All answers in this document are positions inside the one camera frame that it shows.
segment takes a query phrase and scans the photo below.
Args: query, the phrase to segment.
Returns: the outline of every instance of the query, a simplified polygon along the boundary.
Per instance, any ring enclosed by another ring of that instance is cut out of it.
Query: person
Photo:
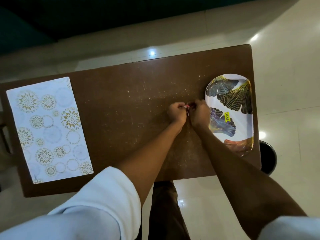
[[[195,106],[188,108],[191,124],[248,237],[319,239],[319,220],[308,218],[277,182],[232,153],[211,133],[210,110],[204,100],[195,100]],[[2,232],[0,239],[141,239],[141,209],[153,185],[148,238],[190,239],[173,183],[154,184],[186,122],[185,103],[170,105],[168,115],[168,127],[141,149],[98,173],[48,215],[12,227]]]

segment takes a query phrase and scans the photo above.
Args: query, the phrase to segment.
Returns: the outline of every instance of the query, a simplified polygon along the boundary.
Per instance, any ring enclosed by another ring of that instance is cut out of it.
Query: floral patterned placemat
[[[93,173],[69,77],[7,90],[34,184]]]

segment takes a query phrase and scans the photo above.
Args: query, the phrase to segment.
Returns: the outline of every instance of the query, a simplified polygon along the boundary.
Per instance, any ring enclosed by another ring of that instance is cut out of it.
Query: floor
[[[61,40],[0,57],[1,82],[239,44],[253,52],[259,131],[278,165],[271,175],[320,216],[320,0],[258,0]],[[174,182],[192,240],[248,239],[217,177]],[[0,231],[73,193],[23,198],[15,168],[0,172]],[[148,235],[151,193],[143,206]]]

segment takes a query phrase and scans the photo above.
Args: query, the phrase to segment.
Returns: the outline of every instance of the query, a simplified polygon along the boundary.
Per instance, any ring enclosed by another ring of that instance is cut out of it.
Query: sleeve
[[[266,225],[258,240],[320,240],[320,218],[281,216]]]
[[[119,169],[107,167],[64,204],[48,215],[62,214],[74,206],[89,206],[110,214],[118,223],[122,240],[138,236],[141,203],[129,178]]]

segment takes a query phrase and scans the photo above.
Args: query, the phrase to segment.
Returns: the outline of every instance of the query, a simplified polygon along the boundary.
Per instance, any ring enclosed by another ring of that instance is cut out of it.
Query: brown wooden table
[[[252,87],[254,145],[243,158],[261,168],[254,71],[250,45],[207,50],[98,69],[19,80],[0,85],[4,119],[25,197],[78,191],[95,174],[122,160],[162,131],[167,107],[205,97],[215,77],[234,73]],[[6,90],[69,76],[94,174],[33,184],[16,132]],[[215,175],[189,121],[175,139],[157,181]]]

